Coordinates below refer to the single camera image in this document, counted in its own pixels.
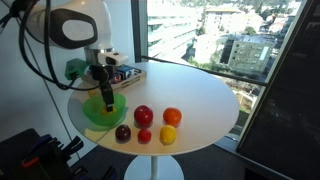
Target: white round table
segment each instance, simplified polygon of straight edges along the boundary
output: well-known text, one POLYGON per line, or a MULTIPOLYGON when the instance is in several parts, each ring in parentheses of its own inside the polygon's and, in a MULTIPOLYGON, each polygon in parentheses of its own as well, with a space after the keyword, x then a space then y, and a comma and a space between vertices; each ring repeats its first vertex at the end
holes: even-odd
MULTIPOLYGON (((184 179, 182 169, 171 155, 207 147, 226 135, 238 118, 236 96, 218 78, 192 67, 151 62, 130 66, 146 71, 147 77, 119 92, 127 101, 121 124, 131 129, 129 142, 118 143, 116 128, 106 130, 85 117, 82 104, 89 98, 87 92, 72 93, 68 103, 70 119, 81 134, 100 146, 139 155, 127 168, 125 179, 184 179), (139 105, 151 107, 154 113, 149 127, 152 139, 148 144, 138 142, 140 129, 134 125, 133 113, 139 105), (163 145, 159 140, 164 125, 162 113, 167 107, 177 107, 182 112, 176 140, 171 145, 163 145)), ((79 87, 88 87, 88 84, 82 83, 79 87)))

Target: yellow fruit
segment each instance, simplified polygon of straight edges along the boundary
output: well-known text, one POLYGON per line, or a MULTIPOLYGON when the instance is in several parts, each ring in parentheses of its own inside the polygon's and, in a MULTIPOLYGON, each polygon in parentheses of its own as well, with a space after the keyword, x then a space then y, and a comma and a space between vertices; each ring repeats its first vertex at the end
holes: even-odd
POLYGON ((101 114, 102 115, 108 115, 108 114, 111 114, 111 113, 114 113, 114 112, 117 112, 117 109, 115 107, 113 107, 111 112, 108 112, 105 106, 103 106, 103 108, 101 109, 101 114))
POLYGON ((169 145, 176 139, 176 129, 171 125, 164 125, 160 131, 160 140, 163 144, 169 145))
POLYGON ((92 97, 92 96, 97 95, 97 92, 95 90, 89 90, 88 95, 89 95, 89 97, 92 97))

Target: table base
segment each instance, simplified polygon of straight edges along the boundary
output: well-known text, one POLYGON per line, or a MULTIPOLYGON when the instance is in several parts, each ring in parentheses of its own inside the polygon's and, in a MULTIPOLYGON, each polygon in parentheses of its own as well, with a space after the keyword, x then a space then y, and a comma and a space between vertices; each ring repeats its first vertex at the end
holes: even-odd
POLYGON ((179 163, 172 156, 137 156, 128 166, 125 180, 183 180, 179 163))

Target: red apple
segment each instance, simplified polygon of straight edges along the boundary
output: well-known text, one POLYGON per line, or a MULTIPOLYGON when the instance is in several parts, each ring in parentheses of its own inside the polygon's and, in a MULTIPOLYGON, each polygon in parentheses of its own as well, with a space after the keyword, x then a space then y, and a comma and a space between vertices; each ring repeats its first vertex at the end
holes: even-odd
POLYGON ((149 127, 153 120, 153 111, 146 105, 138 106, 134 110, 134 120, 140 127, 149 127))

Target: glass window pane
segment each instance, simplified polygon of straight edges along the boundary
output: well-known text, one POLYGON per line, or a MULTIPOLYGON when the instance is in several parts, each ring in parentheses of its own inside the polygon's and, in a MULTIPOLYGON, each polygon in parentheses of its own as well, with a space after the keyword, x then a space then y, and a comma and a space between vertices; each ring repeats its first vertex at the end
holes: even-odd
POLYGON ((229 77, 219 78, 237 96, 240 115, 228 136, 239 140, 264 89, 256 84, 268 84, 301 6, 301 0, 148 1, 148 56, 229 77))

